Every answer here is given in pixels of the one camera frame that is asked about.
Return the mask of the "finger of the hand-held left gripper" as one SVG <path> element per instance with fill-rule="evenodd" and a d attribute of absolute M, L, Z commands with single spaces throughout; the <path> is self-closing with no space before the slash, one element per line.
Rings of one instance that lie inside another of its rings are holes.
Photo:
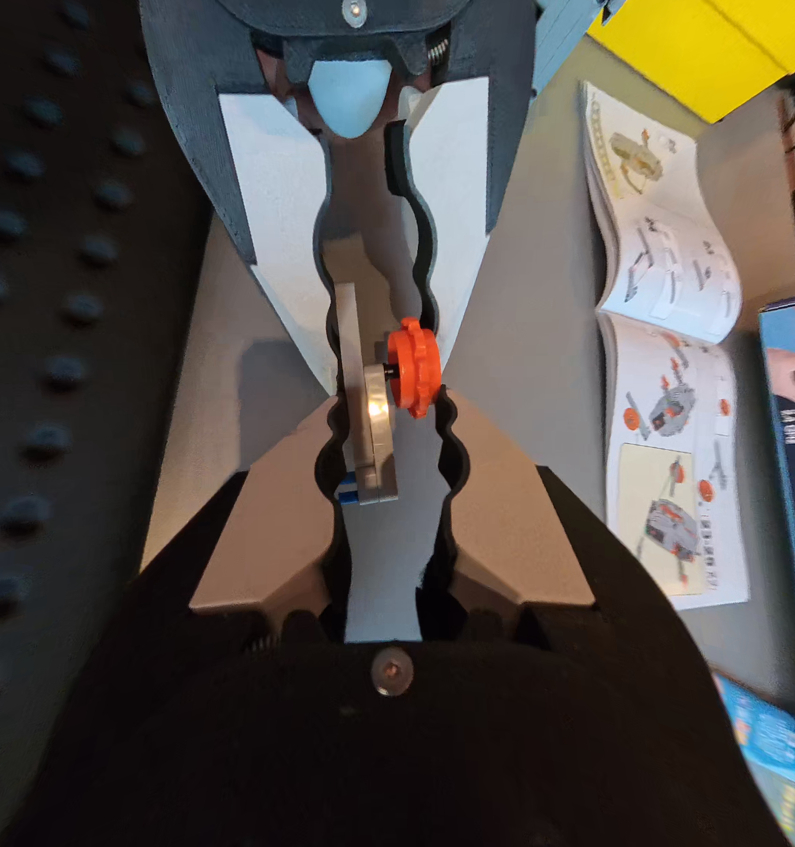
<path fill-rule="evenodd" d="M 327 333 L 330 293 L 316 262 L 315 229 L 328 185 L 315 135 L 270 94 L 219 96 L 255 259 L 255 280 L 329 396 L 338 359 Z"/>
<path fill-rule="evenodd" d="M 402 204 L 410 281 L 446 366 L 488 247 L 486 76 L 404 88 L 384 129 L 387 184 Z"/>

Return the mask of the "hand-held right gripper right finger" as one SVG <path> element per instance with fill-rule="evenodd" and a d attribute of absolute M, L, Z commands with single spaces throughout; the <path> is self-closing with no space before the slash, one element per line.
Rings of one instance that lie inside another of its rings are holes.
<path fill-rule="evenodd" d="M 448 387 L 435 401 L 447 491 L 417 589 L 423 639 L 456 639 L 473 612 L 516 630 L 532 607 L 590 610 L 591 587 L 536 464 Z"/>

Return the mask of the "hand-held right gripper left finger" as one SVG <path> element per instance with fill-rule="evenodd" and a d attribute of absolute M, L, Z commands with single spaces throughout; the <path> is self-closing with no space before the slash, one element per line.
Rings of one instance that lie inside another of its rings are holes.
<path fill-rule="evenodd" d="M 337 489 L 349 415 L 330 397 L 251 466 L 191 600 L 199 615 L 257 611 L 279 630 L 294 611 L 345 636 L 352 558 Z"/>

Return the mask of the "grey beam assembly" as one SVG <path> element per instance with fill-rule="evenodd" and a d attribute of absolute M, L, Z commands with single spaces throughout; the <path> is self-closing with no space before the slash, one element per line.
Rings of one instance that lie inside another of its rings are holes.
<path fill-rule="evenodd" d="M 398 480 L 386 372 L 382 364 L 364 364 L 353 284 L 337 283 L 335 297 L 355 501 L 361 506 L 393 502 L 398 499 Z"/>

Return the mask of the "orange gear wheel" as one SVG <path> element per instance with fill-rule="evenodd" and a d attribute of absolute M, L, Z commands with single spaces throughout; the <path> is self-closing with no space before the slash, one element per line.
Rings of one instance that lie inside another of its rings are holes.
<path fill-rule="evenodd" d="M 414 317 L 401 321 L 389 334 L 387 363 L 399 366 L 399 379 L 388 381 L 398 408 L 415 419 L 425 418 L 441 390 L 441 356 L 432 330 L 421 327 Z"/>

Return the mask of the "open instruction booklet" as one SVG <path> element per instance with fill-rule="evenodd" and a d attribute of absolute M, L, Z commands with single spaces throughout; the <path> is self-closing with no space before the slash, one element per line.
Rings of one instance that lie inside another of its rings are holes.
<path fill-rule="evenodd" d="M 722 342 L 742 310 L 706 206 L 694 139 L 582 83 L 584 160 L 604 239 L 609 528 L 677 610 L 741 604 L 750 586 L 735 479 L 735 376 Z"/>

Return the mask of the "yellow plastic bin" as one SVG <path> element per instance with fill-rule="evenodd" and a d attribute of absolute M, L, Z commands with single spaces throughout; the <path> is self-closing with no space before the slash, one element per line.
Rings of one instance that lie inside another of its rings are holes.
<path fill-rule="evenodd" d="M 587 33 L 709 124 L 795 73 L 795 1 L 627 1 Z"/>

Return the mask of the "blue instruction booklet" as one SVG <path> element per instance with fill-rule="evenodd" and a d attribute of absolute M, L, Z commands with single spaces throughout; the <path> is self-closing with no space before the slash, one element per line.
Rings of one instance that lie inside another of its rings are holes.
<path fill-rule="evenodd" d="M 795 844 L 795 717 L 719 672 L 712 680 L 760 793 Z"/>

